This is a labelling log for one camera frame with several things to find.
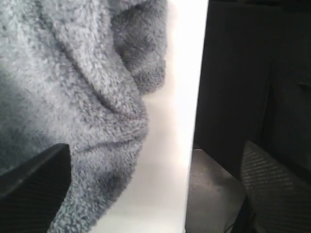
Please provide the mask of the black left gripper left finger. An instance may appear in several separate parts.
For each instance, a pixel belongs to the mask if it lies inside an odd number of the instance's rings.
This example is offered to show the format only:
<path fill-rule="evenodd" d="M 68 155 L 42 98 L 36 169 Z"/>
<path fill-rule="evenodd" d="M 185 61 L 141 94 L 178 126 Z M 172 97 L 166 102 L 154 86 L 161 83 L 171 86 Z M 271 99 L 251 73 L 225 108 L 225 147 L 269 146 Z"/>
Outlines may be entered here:
<path fill-rule="evenodd" d="M 1 233 L 47 232 L 70 183 L 67 144 L 56 144 L 1 175 Z"/>

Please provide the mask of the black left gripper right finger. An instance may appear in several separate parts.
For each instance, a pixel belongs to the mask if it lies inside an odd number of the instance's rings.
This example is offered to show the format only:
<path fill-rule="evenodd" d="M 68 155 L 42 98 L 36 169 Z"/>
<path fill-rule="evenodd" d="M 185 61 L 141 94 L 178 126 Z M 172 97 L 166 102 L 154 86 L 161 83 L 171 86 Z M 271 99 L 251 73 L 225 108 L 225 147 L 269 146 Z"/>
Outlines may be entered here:
<path fill-rule="evenodd" d="M 257 220 L 267 233 L 311 231 L 309 169 L 246 142 L 241 180 Z"/>

